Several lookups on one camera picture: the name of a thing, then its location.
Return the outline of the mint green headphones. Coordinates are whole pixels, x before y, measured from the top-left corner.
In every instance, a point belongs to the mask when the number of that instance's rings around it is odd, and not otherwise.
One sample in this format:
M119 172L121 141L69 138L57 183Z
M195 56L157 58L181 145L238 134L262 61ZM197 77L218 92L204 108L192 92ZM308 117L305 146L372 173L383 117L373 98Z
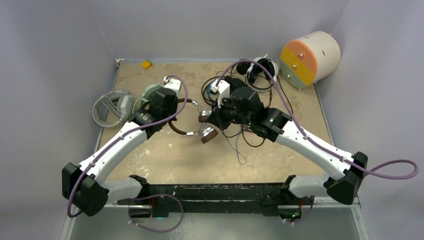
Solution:
M132 108L132 113L134 114L135 112L144 109L147 104L153 99L154 93L163 87L164 85L159 83L152 83L148 85L145 88L144 92L140 95L140 97L135 101Z

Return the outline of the white grey headphones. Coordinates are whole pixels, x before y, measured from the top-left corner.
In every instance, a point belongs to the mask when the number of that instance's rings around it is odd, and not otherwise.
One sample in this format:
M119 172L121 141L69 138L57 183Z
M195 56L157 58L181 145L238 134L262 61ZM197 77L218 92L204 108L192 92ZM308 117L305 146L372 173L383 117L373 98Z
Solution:
M110 91L96 100L91 111L92 118L100 127L118 127L132 114L134 103L135 99L129 90ZM101 106L105 107L110 113L112 113L116 117L117 121L114 123L108 123L105 120L102 120L99 111Z

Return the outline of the brown headphones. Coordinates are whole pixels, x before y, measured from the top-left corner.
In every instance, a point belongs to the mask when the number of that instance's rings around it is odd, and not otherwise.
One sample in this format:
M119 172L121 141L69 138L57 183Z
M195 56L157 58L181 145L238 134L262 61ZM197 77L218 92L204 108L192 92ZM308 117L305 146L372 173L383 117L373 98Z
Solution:
M189 124L183 125L186 127L186 129L180 129L178 128L175 123L177 122L177 118L174 118L168 122L168 125L172 131L174 131L176 134L184 137L199 137L200 141L203 144L206 144L207 142L214 139L219 133L218 130L208 125L207 119L212 114L211 110L206 110L202 105L199 104L198 101L195 99L189 97L186 100L186 107L191 104L196 107L196 110L198 111L198 118L197 123L189 122Z

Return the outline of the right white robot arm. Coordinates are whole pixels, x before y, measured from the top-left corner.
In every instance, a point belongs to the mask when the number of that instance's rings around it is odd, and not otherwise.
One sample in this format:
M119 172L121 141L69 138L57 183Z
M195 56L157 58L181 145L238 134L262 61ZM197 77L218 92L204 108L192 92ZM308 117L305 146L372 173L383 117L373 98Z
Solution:
M333 200L351 205L364 179L364 173L348 161L365 167L368 157L352 154L316 137L295 124L287 113L265 107L259 95L248 86L231 91L228 86L212 85L211 93L217 96L207 122L225 130L230 124L249 127L258 137L288 147L324 170L324 174L291 175L284 182L280 196L288 204L306 196L329 196Z

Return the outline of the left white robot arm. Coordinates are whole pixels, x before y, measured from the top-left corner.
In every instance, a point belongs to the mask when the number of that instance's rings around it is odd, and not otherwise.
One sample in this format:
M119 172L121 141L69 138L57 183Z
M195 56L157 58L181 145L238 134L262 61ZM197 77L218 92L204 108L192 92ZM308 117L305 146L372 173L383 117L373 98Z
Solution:
M149 191L142 186L140 177L114 181L107 178L130 152L179 113L178 94L178 90L169 87L157 89L146 104L148 109L142 108L130 115L101 149L79 164L68 163L62 169L62 195L68 200L70 218L77 216L72 213L72 206L90 217L112 202L131 199L142 205L148 201Z

